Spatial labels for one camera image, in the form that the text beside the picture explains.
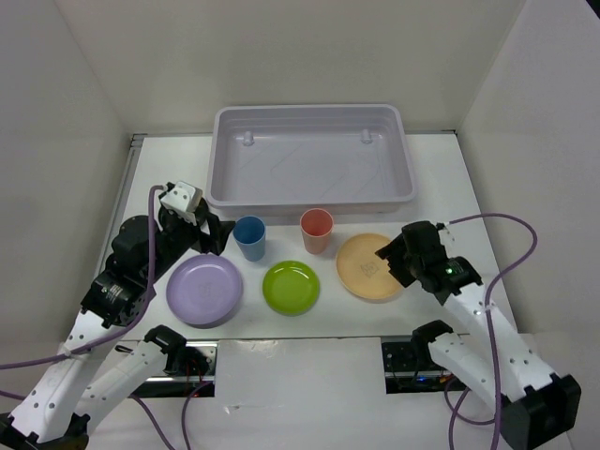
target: purple plate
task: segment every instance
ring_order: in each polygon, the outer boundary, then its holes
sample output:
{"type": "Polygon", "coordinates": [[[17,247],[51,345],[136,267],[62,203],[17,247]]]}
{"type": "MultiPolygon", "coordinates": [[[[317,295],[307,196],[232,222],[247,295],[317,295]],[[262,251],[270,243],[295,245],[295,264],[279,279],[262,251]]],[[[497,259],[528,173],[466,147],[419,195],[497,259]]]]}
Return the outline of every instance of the purple plate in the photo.
{"type": "Polygon", "coordinates": [[[199,255],[182,262],[172,273],[167,304],[180,321],[211,328],[235,314],[242,291],[242,277],[231,261],[199,255]]]}

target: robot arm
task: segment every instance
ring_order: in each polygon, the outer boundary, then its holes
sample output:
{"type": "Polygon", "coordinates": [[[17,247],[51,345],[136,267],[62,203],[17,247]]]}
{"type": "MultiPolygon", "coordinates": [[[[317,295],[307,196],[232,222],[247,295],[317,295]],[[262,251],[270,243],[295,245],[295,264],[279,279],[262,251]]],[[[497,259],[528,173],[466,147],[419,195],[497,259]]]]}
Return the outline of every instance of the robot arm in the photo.
{"type": "Polygon", "coordinates": [[[489,308],[500,360],[502,436],[514,449],[536,448],[573,427],[581,389],[572,376],[560,378],[535,354],[493,301],[485,305],[481,277],[464,258],[448,258],[438,234],[442,228],[425,221],[409,224],[377,255],[388,261],[390,273],[404,287],[418,280],[432,293],[469,330],[484,357],[442,321],[413,332],[417,356],[452,371],[494,409],[489,308]]]}
{"type": "MultiPolygon", "coordinates": [[[[187,183],[168,184],[160,196],[156,240],[158,279],[194,248],[220,254],[234,222],[210,213],[202,191],[187,183]],[[209,234],[201,231],[207,223],[209,234]]],[[[51,365],[36,387],[11,414],[0,416],[0,443],[14,449],[85,448],[88,433],[148,377],[167,368],[186,340],[165,326],[151,330],[135,352],[92,383],[114,336],[143,311],[148,284],[148,217],[123,223],[112,241],[104,271],[82,300],[75,325],[58,354],[68,358],[51,365]],[[90,350],[71,354],[90,343],[90,350]]]]}

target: green plate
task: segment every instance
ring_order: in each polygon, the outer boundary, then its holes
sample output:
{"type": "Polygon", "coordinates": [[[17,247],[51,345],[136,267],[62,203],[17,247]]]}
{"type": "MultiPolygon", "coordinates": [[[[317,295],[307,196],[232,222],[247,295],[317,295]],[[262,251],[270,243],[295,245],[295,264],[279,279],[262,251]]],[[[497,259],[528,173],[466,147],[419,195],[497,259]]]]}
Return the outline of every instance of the green plate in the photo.
{"type": "Polygon", "coordinates": [[[262,295],[269,307],[280,314],[307,312],[319,298],[319,278],[303,262],[282,261],[262,281],[262,295]]]}

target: blue cup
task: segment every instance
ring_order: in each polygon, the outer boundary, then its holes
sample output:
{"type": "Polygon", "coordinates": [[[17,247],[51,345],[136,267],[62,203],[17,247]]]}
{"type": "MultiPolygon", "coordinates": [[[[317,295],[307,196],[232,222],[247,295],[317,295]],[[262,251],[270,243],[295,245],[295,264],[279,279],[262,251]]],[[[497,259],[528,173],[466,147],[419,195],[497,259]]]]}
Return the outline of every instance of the blue cup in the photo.
{"type": "Polygon", "coordinates": [[[235,223],[233,238],[248,261],[258,261],[264,256],[266,227],[258,217],[245,216],[235,223]]]}

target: plate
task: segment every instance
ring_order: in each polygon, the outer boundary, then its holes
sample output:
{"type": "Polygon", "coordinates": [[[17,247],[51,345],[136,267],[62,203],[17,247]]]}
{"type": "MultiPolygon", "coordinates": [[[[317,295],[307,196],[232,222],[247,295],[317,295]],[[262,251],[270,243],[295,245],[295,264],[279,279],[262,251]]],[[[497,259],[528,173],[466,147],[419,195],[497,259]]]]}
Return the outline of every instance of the plate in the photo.
{"type": "Polygon", "coordinates": [[[180,321],[210,328],[233,316],[242,291],[242,277],[231,261],[199,255],[185,260],[172,273],[167,304],[180,321]]]}
{"type": "Polygon", "coordinates": [[[283,261],[269,269],[262,281],[262,295],[269,307],[280,314],[307,312],[319,298],[320,283],[303,262],[283,261]]]}
{"type": "Polygon", "coordinates": [[[390,275],[387,262],[375,252],[392,242],[374,233],[357,234],[348,239],[336,256],[337,275],[348,291],[368,300],[384,300],[402,286],[390,275]]]}

